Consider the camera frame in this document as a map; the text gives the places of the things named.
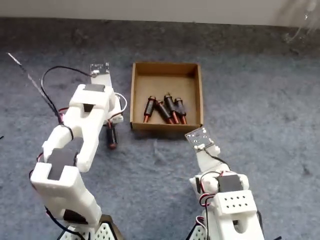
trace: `white 3d-printed robot arm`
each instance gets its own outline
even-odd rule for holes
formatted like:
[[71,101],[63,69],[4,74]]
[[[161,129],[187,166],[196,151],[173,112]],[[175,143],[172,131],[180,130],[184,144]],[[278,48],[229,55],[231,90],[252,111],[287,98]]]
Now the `white 3d-printed robot arm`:
[[264,240],[247,176],[231,171],[218,158],[220,149],[204,127],[186,138],[196,151],[201,170],[190,182],[201,204],[208,198],[207,212],[200,217],[203,223],[195,226],[188,239]]
[[[77,232],[90,233],[91,240],[95,239],[102,211],[80,172],[87,172],[92,165],[103,125],[123,121],[117,114],[122,110],[111,86],[109,69],[97,73],[97,78],[98,82],[92,77],[91,84],[77,87],[63,125],[55,127],[43,143],[43,162],[37,162],[30,178],[53,217],[66,221]],[[73,138],[83,138],[78,154],[64,149]]]

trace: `wire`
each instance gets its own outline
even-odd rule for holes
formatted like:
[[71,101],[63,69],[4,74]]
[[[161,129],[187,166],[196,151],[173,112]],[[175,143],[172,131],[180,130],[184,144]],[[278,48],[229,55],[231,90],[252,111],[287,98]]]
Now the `wire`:
[[37,89],[37,91],[40,93],[42,99],[46,102],[46,104],[48,104],[48,106],[50,107],[50,109],[53,111],[54,115],[57,116],[54,107],[51,105],[50,101],[46,98],[45,94],[42,92],[42,90],[40,89],[40,87],[37,85],[36,81],[33,80],[33,78],[30,76],[30,74],[28,73],[28,71],[22,66],[22,64],[10,53],[7,52],[7,54],[9,55],[10,58],[12,58],[14,60],[14,62],[16,64],[19,65],[19,67],[21,68],[21,70],[27,75],[27,78],[32,82],[33,86]]
[[69,107],[66,106],[66,107],[60,108],[60,109],[58,110],[58,112],[60,113],[60,112],[62,112],[62,111],[68,110],[68,109],[69,109]]
[[39,159],[41,158],[41,156],[44,154],[44,152],[41,152],[37,157],[36,157],[36,162],[39,162]]
[[206,197],[209,197],[209,199],[213,198],[215,196],[215,194],[210,194],[210,193],[204,193],[200,196],[199,198],[199,204],[202,206],[202,207],[205,207],[206,205],[202,203],[202,199],[206,198]]
[[206,226],[205,226],[202,222],[200,222],[199,219],[203,222],[203,221],[205,220],[204,217],[203,217],[203,216],[196,216],[196,217],[195,217],[195,222],[196,222],[197,224],[199,224],[201,227],[203,227],[204,230],[205,230],[205,232],[207,232]]
[[66,228],[65,226],[63,226],[60,222],[57,221],[57,219],[55,219],[55,217],[52,215],[52,213],[49,211],[48,208],[45,207],[45,212],[48,214],[48,216],[51,218],[51,220],[58,225],[58,227],[60,227],[62,230],[64,230],[65,232],[68,232],[70,234],[76,235],[78,236],[81,240],[86,240],[79,232],[76,231],[72,231],[68,228]]
[[208,197],[205,199],[204,204],[205,204],[205,218],[206,218],[206,240],[209,240],[209,220],[208,220],[208,204],[207,201],[213,197]]
[[260,227],[261,227],[261,230],[262,230],[262,234],[265,235],[264,224],[262,222],[261,212],[258,210],[258,211],[256,211],[256,214],[258,215],[258,218],[259,218],[259,224],[260,224]]
[[48,99],[48,101],[50,102],[50,104],[51,104],[51,106],[52,106],[52,108],[53,108],[52,110],[53,110],[54,114],[56,115],[56,117],[58,118],[59,124],[63,124],[63,120],[62,120],[61,116],[59,115],[59,111],[58,111],[56,105],[54,104],[54,102],[53,102],[53,101],[50,99],[50,97],[48,96],[48,94],[47,94],[47,92],[46,92],[46,90],[45,90],[45,86],[44,86],[46,75],[47,75],[50,71],[52,71],[52,70],[54,70],[54,69],[68,69],[68,70],[72,70],[72,71],[81,73],[81,74],[83,74],[83,75],[85,75],[85,76],[88,76],[88,77],[94,77],[94,76],[92,76],[92,75],[90,75],[90,74],[88,74],[88,73],[86,73],[86,72],[84,72],[84,71],[81,71],[81,70],[79,70],[79,69],[76,69],[76,68],[73,68],[73,67],[69,67],[69,66],[62,66],[62,65],[53,66],[53,67],[49,68],[47,71],[45,71],[44,74],[42,75],[42,77],[41,77],[41,79],[40,79],[41,90],[42,90],[43,94],[45,95],[45,97],[46,97],[46,98]]
[[122,113],[126,110],[127,105],[128,105],[127,99],[126,99],[121,93],[115,92],[114,94],[117,95],[117,96],[120,96],[121,98],[123,98],[125,104],[124,104],[124,107],[123,107],[119,112],[117,112],[116,114],[113,114],[113,115],[107,120],[108,122],[110,122],[110,120],[111,120],[112,118],[114,118],[115,116],[118,116],[118,115],[122,114]]
[[204,151],[206,152],[206,154],[208,154],[211,158],[213,158],[213,159],[215,159],[215,160],[218,160],[219,162],[221,162],[221,163],[223,163],[223,164],[226,164],[226,165],[229,167],[228,163],[226,163],[226,162],[225,162],[224,160],[222,160],[220,157],[211,155],[206,148],[204,148],[203,150],[204,150]]
[[221,172],[217,172],[217,171],[208,171],[206,172],[205,174],[203,174],[201,177],[200,177],[200,187],[201,187],[201,190],[203,193],[205,193],[205,188],[204,188],[204,185],[202,184],[202,178],[207,175],[207,174],[211,174],[211,173],[216,173],[216,174],[221,174]]

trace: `gray carpet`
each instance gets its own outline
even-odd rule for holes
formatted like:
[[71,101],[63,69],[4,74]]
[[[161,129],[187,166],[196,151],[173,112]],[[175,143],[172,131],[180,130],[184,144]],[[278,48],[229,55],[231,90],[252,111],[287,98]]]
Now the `gray carpet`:
[[[108,61],[114,88],[128,99],[135,61],[201,64],[205,125],[220,156],[248,175],[265,239],[319,239],[320,34],[288,45],[287,31],[293,30],[0,19],[1,239],[53,240],[60,233],[28,181],[57,120],[5,52],[35,78],[54,65],[87,70],[90,63]],[[57,70],[48,76],[47,89],[64,107],[86,82]],[[183,240],[201,212],[188,182],[199,171],[195,154],[182,139],[136,138],[129,115],[117,127],[117,150],[108,150],[101,133],[84,182],[127,240]]]

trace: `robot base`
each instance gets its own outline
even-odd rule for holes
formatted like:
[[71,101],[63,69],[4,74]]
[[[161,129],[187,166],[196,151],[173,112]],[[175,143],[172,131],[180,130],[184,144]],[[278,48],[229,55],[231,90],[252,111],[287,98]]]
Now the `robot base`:
[[200,225],[194,225],[186,240],[206,240],[206,230]]
[[[75,228],[72,226],[68,227],[69,230],[74,231]],[[84,239],[89,238],[89,232],[81,232]],[[94,238],[91,240],[124,240],[117,226],[113,223],[112,218],[109,215],[102,215],[100,219],[100,227],[95,232]],[[80,240],[77,235],[71,234],[66,231],[62,231],[57,240]]]

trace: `cardboard box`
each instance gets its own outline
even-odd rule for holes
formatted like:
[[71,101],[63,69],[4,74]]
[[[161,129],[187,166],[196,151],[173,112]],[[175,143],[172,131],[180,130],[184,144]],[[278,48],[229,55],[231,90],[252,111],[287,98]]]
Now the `cardboard box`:
[[[166,124],[154,110],[148,123],[144,111],[149,96],[163,101],[170,93],[173,100],[182,98],[187,124]],[[137,62],[133,64],[130,124],[138,131],[188,133],[203,125],[203,95],[201,69],[194,63]]]

